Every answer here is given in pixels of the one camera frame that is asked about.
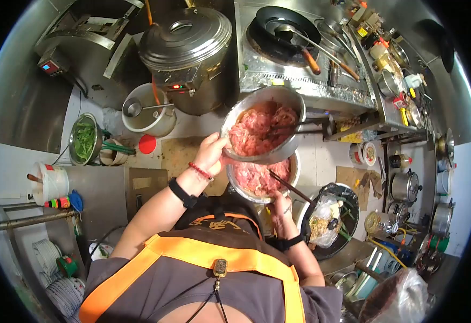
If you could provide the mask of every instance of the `green vegetables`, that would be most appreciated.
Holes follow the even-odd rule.
[[[91,124],[77,123],[74,150],[76,155],[87,160],[92,153],[95,143],[95,127]]]

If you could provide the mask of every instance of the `forearm tattoo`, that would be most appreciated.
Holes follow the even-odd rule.
[[[288,208],[285,209],[284,215],[285,215],[287,212],[290,212],[290,211],[291,211],[291,207],[292,207],[292,206],[293,206],[293,204],[290,204],[290,205],[288,206]]]

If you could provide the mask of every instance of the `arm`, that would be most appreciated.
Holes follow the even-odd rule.
[[[275,192],[274,205],[268,206],[271,210],[271,220],[277,236],[282,239],[293,239],[300,233],[293,222],[291,215],[291,199],[285,198],[280,192]],[[325,279],[318,265],[318,261],[304,241],[289,248],[285,255],[295,266],[302,286],[325,286]]]
[[[219,174],[222,170],[221,153],[226,145],[229,145],[227,138],[219,139],[219,133],[211,134],[201,143],[194,164],[211,176]],[[192,168],[181,173],[176,182],[187,194],[194,196],[199,196],[209,184],[205,177]],[[172,229],[185,210],[171,189],[164,188],[149,199],[129,222],[112,257],[133,259],[142,250],[144,241],[158,232]]]

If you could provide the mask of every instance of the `stove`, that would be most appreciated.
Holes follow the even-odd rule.
[[[362,81],[356,82],[338,69],[338,84],[329,86],[330,60],[326,55],[318,53],[313,47],[307,47],[321,69],[319,75],[314,75],[301,54],[283,48],[277,49],[274,44],[270,46],[263,43],[257,33],[248,28],[257,11],[267,4],[235,2],[234,6],[240,98],[263,86],[283,84],[301,94],[307,107],[321,112],[352,116],[377,110],[370,95],[369,82],[363,77],[364,71],[358,73]],[[308,12],[293,11],[312,23],[323,19]],[[344,56],[344,61],[351,68],[356,68],[355,62],[348,54]]]

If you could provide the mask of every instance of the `metal ladle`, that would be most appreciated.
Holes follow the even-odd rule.
[[[284,31],[290,31],[290,32],[296,34],[297,36],[299,36],[300,38],[302,38],[303,40],[305,40],[309,44],[312,44],[314,47],[321,50],[321,52],[323,52],[325,55],[327,55],[331,61],[333,61],[336,64],[338,64],[339,66],[341,66],[342,69],[347,71],[348,74],[350,74],[356,81],[359,82],[360,76],[357,75],[356,72],[354,72],[351,68],[349,68],[345,63],[343,63],[336,56],[332,55],[328,50],[326,50],[325,48],[318,45],[316,42],[314,42],[314,41],[310,40],[309,38],[305,37],[304,35],[302,35],[302,33],[297,31],[297,29],[295,27],[293,27],[291,25],[288,25],[288,24],[282,24],[282,25],[278,26],[275,29],[275,32],[279,32],[279,33],[284,32]]]
[[[174,103],[166,103],[166,104],[160,104],[158,106],[151,106],[151,107],[142,107],[140,104],[140,100],[137,98],[131,98],[126,100],[124,104],[122,105],[122,113],[128,118],[134,118],[142,112],[142,110],[145,109],[150,109],[150,108],[160,108],[159,111],[161,111],[162,107],[170,107],[173,106]]]

